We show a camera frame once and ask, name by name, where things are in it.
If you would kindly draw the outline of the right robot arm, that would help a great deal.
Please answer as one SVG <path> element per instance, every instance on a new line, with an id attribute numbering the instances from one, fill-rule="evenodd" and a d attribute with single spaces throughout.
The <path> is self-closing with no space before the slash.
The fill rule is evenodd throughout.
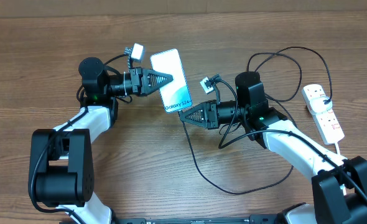
<path id="1" fill-rule="evenodd" d="M 301 133 L 269 106 L 259 73 L 240 73 L 235 85 L 235 100 L 203 102 L 181 112 L 180 120 L 206 129 L 241 123 L 242 137 L 287 160 L 312 184 L 314 198 L 276 215 L 251 215 L 250 223 L 367 223 L 367 160 L 347 159 Z"/>

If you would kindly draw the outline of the blue Galaxy smartphone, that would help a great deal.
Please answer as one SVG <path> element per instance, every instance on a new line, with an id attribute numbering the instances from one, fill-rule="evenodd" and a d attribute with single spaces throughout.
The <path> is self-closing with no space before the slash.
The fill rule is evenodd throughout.
<path id="1" fill-rule="evenodd" d="M 192 106 L 184 68 L 177 49 L 170 49 L 150 56 L 153 70 L 172 75 L 173 80 L 159 91 L 164 110 L 173 113 Z"/>

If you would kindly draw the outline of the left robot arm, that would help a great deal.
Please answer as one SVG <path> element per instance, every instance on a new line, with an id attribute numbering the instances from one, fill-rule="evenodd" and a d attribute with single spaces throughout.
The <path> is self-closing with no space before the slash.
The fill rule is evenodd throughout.
<path id="1" fill-rule="evenodd" d="M 118 101 L 148 96 L 173 81 L 173 76 L 130 66 L 120 73 L 96 57 L 78 66 L 82 85 L 80 111 L 53 129 L 32 134 L 28 193 L 36 210 L 66 213 L 76 223 L 117 223 L 112 208 L 94 192 L 91 145 L 118 118 Z"/>

